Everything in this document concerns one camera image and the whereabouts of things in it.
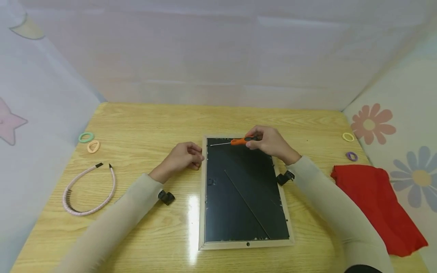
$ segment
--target red cloth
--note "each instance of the red cloth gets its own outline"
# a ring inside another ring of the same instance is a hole
[[[334,166],[331,177],[364,212],[389,254],[404,257],[428,245],[398,203],[386,171],[365,165]]]

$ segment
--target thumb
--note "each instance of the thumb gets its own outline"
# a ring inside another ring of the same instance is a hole
[[[251,140],[246,143],[246,147],[251,150],[259,149],[261,146],[261,141]]]

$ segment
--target screwdriver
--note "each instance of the screwdriver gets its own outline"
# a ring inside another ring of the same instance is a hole
[[[251,140],[255,140],[255,141],[259,141],[261,140],[260,137],[258,136],[246,136],[244,138],[234,138],[233,140],[231,140],[231,142],[227,142],[227,143],[219,143],[219,144],[213,144],[210,146],[216,146],[216,145],[223,145],[223,144],[230,144],[230,145],[246,145],[247,142],[251,141]]]

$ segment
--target star print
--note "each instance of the star print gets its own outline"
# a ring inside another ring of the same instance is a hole
[[[0,138],[9,145],[15,145],[15,129],[27,123],[27,120],[10,112],[4,100],[0,98]]]

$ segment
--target table surface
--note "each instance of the table surface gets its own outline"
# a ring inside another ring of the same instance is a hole
[[[333,165],[351,164],[345,156],[349,151],[358,154],[357,164],[369,164],[356,140],[349,143],[341,138],[352,131],[337,111],[102,103],[87,127],[101,142],[100,150],[90,154],[86,144],[77,145],[11,272],[49,272],[105,209],[85,217],[64,211],[63,191],[83,170],[104,163],[74,186],[75,208],[95,207],[109,194],[108,163],[118,183],[113,204],[176,143],[201,145],[204,135],[243,135],[255,124],[278,128],[327,176]],[[343,251],[338,239],[293,183],[285,184],[284,190],[294,246],[198,251],[200,183],[201,172],[193,170],[169,180],[164,189],[176,200],[170,206],[159,202],[119,245],[102,272],[341,272]],[[393,256],[392,263],[396,272],[427,272],[417,252],[405,258]]]

